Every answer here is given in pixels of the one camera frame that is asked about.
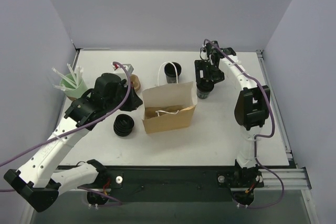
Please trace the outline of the brown paper takeout bag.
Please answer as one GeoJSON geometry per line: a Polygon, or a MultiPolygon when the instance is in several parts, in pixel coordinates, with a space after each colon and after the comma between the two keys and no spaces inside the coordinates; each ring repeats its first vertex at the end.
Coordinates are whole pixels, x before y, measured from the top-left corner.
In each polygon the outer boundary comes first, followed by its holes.
{"type": "Polygon", "coordinates": [[[142,91],[144,105],[143,126],[146,134],[189,127],[197,106],[196,83],[160,85],[142,91]]]}

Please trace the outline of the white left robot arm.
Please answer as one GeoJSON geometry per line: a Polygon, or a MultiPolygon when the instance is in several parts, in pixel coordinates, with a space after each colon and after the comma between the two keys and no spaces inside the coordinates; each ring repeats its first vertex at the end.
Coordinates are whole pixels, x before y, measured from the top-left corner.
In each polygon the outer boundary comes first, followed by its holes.
{"type": "Polygon", "coordinates": [[[95,159],[59,173],[56,168],[99,122],[117,110],[136,110],[138,106],[131,101],[133,95],[129,74],[125,79],[112,73],[102,74],[93,88],[72,101],[46,144],[20,168],[8,170],[4,179],[37,212],[48,209],[69,190],[90,184],[102,187],[108,180],[108,172],[95,159]]]}

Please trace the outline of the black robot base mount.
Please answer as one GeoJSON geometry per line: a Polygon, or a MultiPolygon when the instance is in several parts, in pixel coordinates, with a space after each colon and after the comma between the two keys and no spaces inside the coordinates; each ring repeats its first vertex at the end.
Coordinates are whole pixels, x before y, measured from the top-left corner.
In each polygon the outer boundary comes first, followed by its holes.
{"type": "Polygon", "coordinates": [[[230,202],[249,205],[254,190],[264,186],[257,168],[109,167],[104,177],[88,185],[122,203],[230,202]]]}

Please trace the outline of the black plastic cup lid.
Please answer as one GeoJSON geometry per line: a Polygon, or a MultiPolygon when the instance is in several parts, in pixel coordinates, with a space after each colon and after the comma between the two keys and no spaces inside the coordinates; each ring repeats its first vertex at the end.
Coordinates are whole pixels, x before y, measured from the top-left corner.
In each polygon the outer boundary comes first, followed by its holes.
{"type": "Polygon", "coordinates": [[[214,89],[214,83],[207,80],[200,81],[196,86],[200,92],[212,92],[214,89]]]}

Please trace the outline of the dark paper coffee cup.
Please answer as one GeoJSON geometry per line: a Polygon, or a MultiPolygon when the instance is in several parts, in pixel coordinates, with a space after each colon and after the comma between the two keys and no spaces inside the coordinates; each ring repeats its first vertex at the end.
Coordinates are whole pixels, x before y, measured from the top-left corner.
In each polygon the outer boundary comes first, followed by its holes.
{"type": "Polygon", "coordinates": [[[197,85],[197,97],[206,99],[214,89],[213,81],[201,80],[197,85]]]}

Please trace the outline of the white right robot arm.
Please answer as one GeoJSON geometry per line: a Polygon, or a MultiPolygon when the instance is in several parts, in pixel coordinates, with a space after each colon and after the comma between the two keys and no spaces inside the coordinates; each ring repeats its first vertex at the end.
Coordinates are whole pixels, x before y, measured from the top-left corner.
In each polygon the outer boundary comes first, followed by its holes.
{"type": "Polygon", "coordinates": [[[239,91],[234,118],[240,125],[243,140],[235,160],[240,169],[233,172],[233,181],[245,186],[251,181],[251,173],[257,171],[257,137],[269,117],[270,88],[246,72],[231,47],[221,48],[217,41],[205,39],[199,56],[194,61],[198,98],[206,99],[215,84],[224,80],[231,81],[239,91]]]}

